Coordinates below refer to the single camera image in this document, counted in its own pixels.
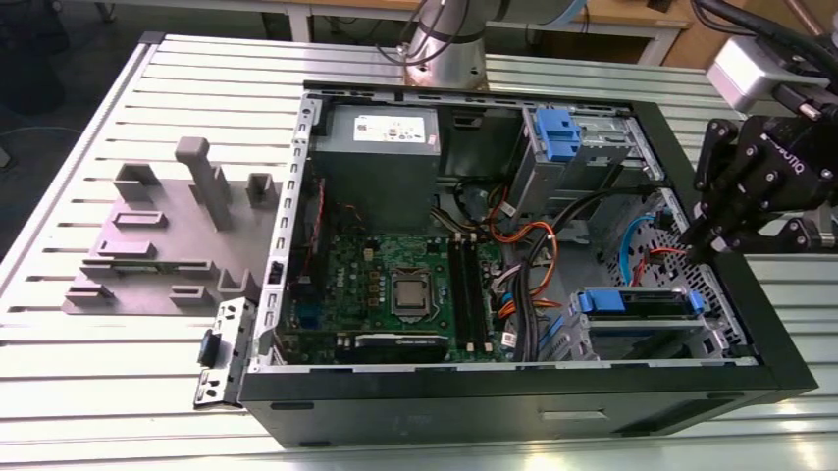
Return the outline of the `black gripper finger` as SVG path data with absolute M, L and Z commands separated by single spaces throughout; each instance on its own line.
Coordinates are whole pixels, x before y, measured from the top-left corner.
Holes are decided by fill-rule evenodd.
M 708 218 L 700 208 L 692 209 L 685 229 L 687 259 L 711 261 L 720 253 L 791 254 L 820 253 L 820 230 L 811 219 L 793 217 L 772 235 L 764 235 L 756 222 L 765 222 L 765 214 L 755 220 L 725 227 L 723 219 Z
M 743 123 L 713 119 L 705 129 L 699 161 L 695 169 L 693 188 L 700 193 L 695 208 L 700 208 L 708 218 L 723 219 L 729 227 L 737 222 L 755 220 L 767 210 L 757 197 L 769 190 L 745 180 L 753 175 L 757 163 L 757 149 L 739 141 Z M 769 222 L 756 222 L 759 229 Z M 679 242 L 685 244 L 685 230 Z

